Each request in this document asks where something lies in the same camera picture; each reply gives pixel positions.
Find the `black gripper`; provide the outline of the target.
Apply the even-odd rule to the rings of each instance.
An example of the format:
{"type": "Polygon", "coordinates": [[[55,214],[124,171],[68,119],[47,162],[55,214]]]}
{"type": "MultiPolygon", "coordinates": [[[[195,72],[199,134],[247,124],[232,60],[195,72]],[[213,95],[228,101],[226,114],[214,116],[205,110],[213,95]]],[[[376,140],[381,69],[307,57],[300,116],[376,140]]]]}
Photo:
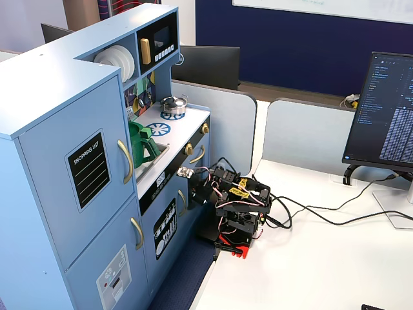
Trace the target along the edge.
{"type": "Polygon", "coordinates": [[[188,181],[188,188],[191,190],[189,196],[190,204],[224,204],[228,198],[228,194],[225,194],[221,188],[221,181],[223,180],[225,172],[226,170],[211,170],[209,176],[206,178],[202,176],[192,176],[188,181]],[[206,192],[197,191],[197,188],[204,187],[205,185],[206,192]]]}

